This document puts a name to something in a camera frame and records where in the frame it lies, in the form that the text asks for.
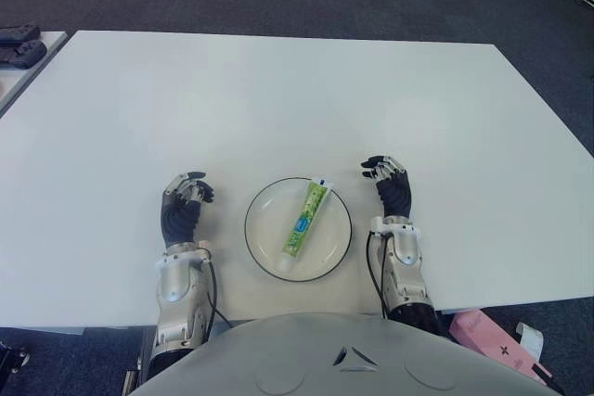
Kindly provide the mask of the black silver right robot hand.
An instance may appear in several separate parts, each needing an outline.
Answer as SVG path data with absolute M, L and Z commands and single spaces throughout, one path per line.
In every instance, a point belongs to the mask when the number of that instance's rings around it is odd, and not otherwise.
M 385 217 L 409 218 L 412 192 L 406 168 L 391 156 L 373 156 L 361 163 L 363 176 L 375 181 Z

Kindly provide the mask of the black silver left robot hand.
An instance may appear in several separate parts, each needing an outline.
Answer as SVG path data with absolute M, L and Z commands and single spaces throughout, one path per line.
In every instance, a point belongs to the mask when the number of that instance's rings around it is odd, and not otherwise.
M 205 172 L 178 174 L 161 195 L 161 234 L 168 249 L 194 241 L 203 203 L 212 203 L 214 190 L 203 181 Z

